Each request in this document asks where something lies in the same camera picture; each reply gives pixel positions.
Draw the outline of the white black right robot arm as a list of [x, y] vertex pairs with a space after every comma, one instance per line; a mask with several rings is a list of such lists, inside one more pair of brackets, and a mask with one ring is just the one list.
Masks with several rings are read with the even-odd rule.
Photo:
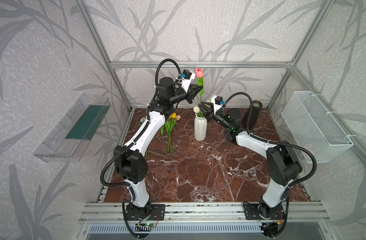
[[208, 122], [215, 120], [225, 128], [226, 138], [230, 142], [252, 150], [267, 160], [270, 176], [268, 187], [259, 204], [245, 204], [244, 209], [254, 217], [269, 220], [282, 210], [281, 204], [291, 189], [290, 184], [302, 172], [302, 167], [293, 149], [258, 140], [241, 126], [240, 110], [231, 109], [223, 114], [222, 104], [222, 101], [218, 105], [202, 102], [199, 108]]

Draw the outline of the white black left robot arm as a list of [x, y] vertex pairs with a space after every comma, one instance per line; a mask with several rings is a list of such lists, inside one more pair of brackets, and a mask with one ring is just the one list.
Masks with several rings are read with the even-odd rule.
[[195, 83], [195, 74], [190, 78], [188, 74], [181, 74], [176, 81], [169, 77], [162, 78], [157, 90], [156, 99], [148, 107], [147, 119], [123, 147], [118, 146], [115, 149], [116, 154], [123, 152], [115, 159], [117, 172], [129, 185], [132, 206], [142, 211], [149, 209], [151, 205], [145, 182], [149, 168], [145, 160], [146, 150], [173, 114], [174, 105], [181, 101], [191, 104], [202, 86]]

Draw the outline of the white cream tulip flower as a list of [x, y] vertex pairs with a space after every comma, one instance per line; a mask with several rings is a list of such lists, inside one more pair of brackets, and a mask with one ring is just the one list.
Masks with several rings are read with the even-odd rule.
[[202, 113], [201, 109], [200, 109], [198, 106], [195, 106], [195, 107], [193, 108], [193, 111], [194, 111], [195, 115], [196, 115], [198, 118], [203, 118], [203, 117], [204, 117], [204, 115], [203, 115], [203, 113]]

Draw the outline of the pink tulip flower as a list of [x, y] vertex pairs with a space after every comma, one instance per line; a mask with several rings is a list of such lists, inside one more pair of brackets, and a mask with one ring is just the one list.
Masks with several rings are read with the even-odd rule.
[[200, 99], [199, 101], [201, 102], [202, 100], [202, 95], [204, 94], [204, 83], [203, 83], [203, 71], [201, 68], [197, 68], [196, 71], [195, 71], [195, 74], [196, 74], [196, 81], [197, 81], [197, 84], [199, 86], [201, 86], [201, 90], [199, 92], [199, 96], [200, 96]]

